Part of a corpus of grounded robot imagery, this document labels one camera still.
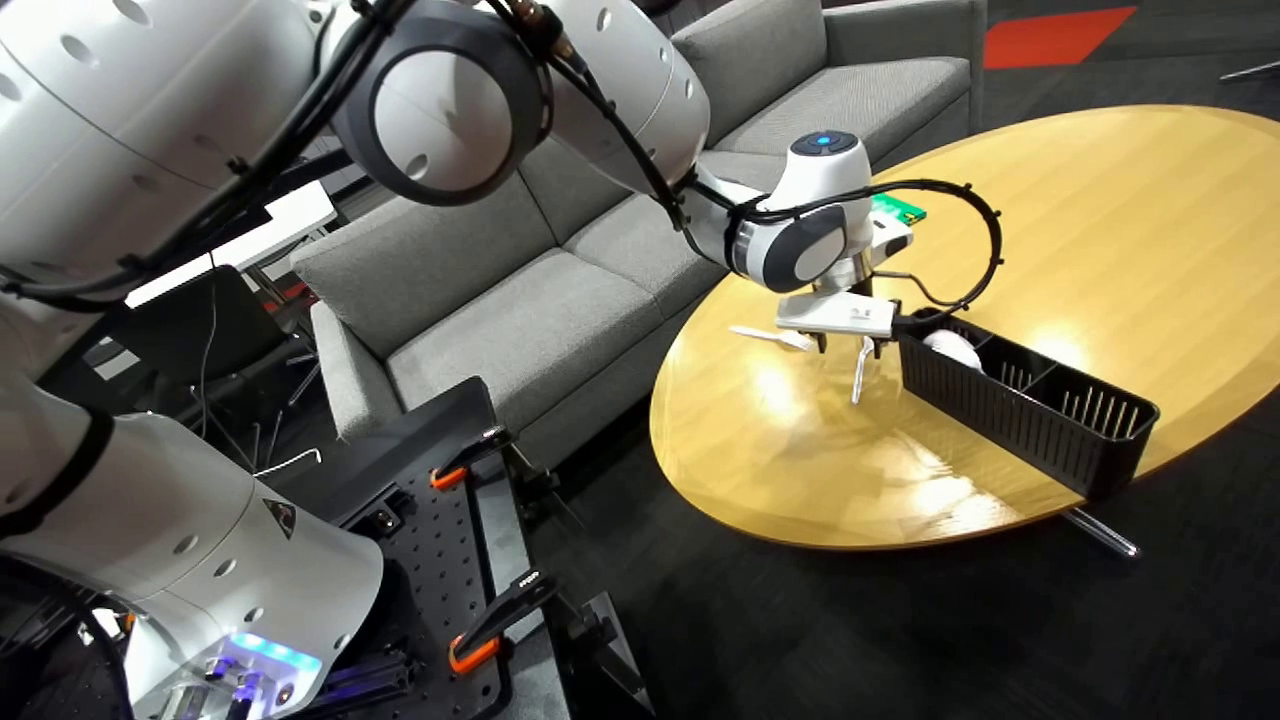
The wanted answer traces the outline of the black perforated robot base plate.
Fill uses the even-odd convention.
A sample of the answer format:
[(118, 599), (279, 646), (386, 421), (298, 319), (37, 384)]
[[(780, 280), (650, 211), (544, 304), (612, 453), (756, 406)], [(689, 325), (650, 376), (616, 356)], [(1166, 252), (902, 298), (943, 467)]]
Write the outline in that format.
[(533, 613), (517, 642), (451, 675), (447, 640), (519, 570), (535, 569), (522, 544), (522, 494), (507, 480), (451, 493), (393, 493), (393, 467), (426, 444), (504, 429), (480, 380), (459, 380), (424, 406), (324, 453), (313, 473), (276, 480), (276, 493), (328, 524), (379, 544), (386, 581), (373, 618), (342, 651), (318, 696), (294, 720), (650, 720), (650, 696), (603, 592), (581, 596), (600, 622), (573, 640)]

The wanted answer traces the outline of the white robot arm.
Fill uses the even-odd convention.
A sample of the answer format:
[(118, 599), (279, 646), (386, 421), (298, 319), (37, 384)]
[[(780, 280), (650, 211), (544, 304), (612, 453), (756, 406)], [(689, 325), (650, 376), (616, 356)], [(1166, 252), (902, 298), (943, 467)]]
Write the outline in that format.
[(627, 0), (8, 0), (0, 15), (5, 550), (153, 630), (133, 713), (303, 713), (383, 550), (161, 410), (40, 384), (93, 317), (223, 252), (330, 140), (386, 191), (463, 203), (539, 144), (650, 194), (780, 297), (838, 262), (871, 191), (853, 137), (756, 191), (704, 165), (709, 91)]

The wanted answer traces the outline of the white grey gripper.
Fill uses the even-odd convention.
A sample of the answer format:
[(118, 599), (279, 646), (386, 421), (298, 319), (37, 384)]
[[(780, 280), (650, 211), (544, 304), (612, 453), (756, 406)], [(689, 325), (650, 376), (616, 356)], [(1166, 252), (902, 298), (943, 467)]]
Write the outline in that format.
[(865, 292), (798, 292), (777, 304), (777, 325), (812, 333), (816, 350), (831, 350), (835, 335), (865, 335), (858, 356), (881, 358), (881, 343), (890, 335), (896, 304)]

